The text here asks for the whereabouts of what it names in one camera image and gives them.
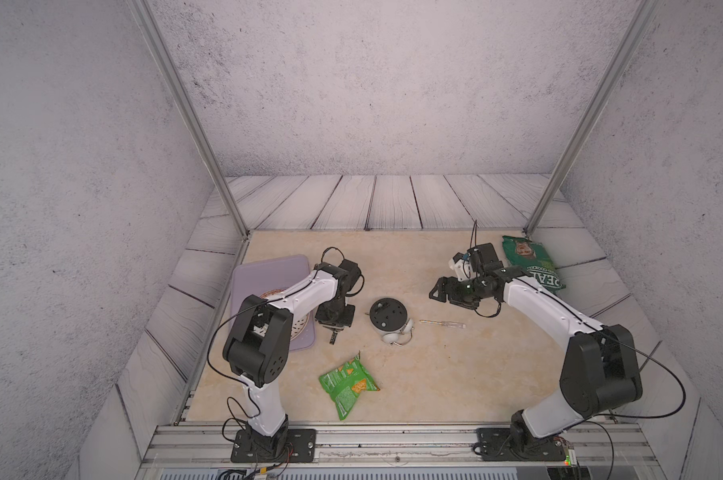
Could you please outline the clear handle screwdriver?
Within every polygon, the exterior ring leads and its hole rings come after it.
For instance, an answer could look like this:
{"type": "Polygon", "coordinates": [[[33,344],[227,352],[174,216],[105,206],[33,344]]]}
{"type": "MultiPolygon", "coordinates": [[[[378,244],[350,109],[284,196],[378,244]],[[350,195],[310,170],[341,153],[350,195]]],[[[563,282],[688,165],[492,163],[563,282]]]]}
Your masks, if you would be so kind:
{"type": "Polygon", "coordinates": [[[454,322],[454,321],[421,319],[421,320],[419,320],[419,323],[427,324],[427,325],[437,325],[437,326],[441,326],[441,327],[445,327],[445,328],[455,328],[455,329],[467,328],[467,324],[464,324],[463,322],[454,322]]]}

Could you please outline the white twin-bell alarm clock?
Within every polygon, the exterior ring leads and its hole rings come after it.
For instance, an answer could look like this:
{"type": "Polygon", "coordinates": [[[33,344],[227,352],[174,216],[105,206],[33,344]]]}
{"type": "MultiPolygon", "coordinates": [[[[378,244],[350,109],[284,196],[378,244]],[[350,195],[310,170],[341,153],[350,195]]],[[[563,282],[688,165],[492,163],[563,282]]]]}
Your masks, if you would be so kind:
{"type": "Polygon", "coordinates": [[[413,340],[415,322],[405,304],[395,298],[385,297],[373,302],[369,319],[386,344],[405,346],[413,340]]]}

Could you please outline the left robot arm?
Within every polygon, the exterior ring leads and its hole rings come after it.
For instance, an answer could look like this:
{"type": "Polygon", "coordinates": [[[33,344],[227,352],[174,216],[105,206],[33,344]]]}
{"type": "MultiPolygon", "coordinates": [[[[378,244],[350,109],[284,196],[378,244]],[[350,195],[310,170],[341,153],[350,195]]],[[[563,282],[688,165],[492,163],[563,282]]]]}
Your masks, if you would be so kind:
{"type": "Polygon", "coordinates": [[[220,355],[229,372],[212,364],[211,347],[205,360],[215,374],[244,387],[254,407],[240,428],[244,437],[273,443],[288,432],[277,378],[287,364],[293,327],[314,319],[330,330],[349,328],[355,307],[347,299],[359,294],[357,284],[365,278],[359,265],[345,256],[337,265],[323,259],[309,268],[305,256],[293,255],[245,264],[235,270],[233,280],[246,295],[215,329],[227,331],[220,355]]]}

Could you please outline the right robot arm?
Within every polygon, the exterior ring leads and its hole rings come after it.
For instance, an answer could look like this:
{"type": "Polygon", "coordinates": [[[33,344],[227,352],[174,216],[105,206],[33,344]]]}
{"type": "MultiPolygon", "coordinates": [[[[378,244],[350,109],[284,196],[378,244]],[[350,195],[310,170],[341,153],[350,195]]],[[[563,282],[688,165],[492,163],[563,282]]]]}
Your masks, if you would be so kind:
{"type": "Polygon", "coordinates": [[[511,418],[511,446],[517,450],[551,440],[643,396],[639,372],[643,354],[635,348],[631,332],[582,314],[519,267],[503,267],[467,280],[441,277],[429,298],[473,312],[481,301],[493,298],[499,306],[525,314],[563,348],[559,389],[511,418]]]}

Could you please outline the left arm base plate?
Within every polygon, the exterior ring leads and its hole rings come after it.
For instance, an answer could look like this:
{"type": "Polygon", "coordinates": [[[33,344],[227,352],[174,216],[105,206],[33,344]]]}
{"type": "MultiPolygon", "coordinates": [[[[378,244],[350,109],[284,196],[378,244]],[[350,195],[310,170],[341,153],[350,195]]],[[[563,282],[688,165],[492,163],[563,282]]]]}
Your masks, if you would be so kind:
{"type": "Polygon", "coordinates": [[[233,441],[233,464],[311,463],[315,456],[316,430],[283,427],[273,436],[240,430],[233,441]]]}

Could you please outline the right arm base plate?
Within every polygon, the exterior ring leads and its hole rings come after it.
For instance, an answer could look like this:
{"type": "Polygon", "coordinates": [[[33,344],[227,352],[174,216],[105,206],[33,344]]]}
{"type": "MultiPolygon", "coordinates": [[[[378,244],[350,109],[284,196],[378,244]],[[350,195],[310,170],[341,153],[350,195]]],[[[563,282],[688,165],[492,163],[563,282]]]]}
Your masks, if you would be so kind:
{"type": "Polygon", "coordinates": [[[559,462],[567,460],[567,448],[555,436],[535,438],[516,428],[477,429],[474,454],[488,462],[559,462]]]}

